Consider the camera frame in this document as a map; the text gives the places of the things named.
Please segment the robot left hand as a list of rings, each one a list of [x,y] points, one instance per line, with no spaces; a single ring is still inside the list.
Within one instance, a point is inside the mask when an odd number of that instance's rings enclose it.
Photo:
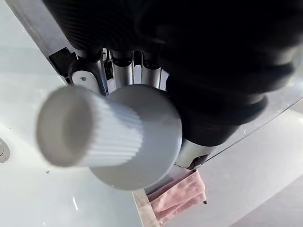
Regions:
[[[50,59],[71,84],[80,71],[108,94],[106,64],[118,88],[134,82],[166,91],[179,111],[183,143],[177,165],[192,170],[266,108],[266,94],[284,87],[303,42],[300,0],[46,0],[69,43]]]

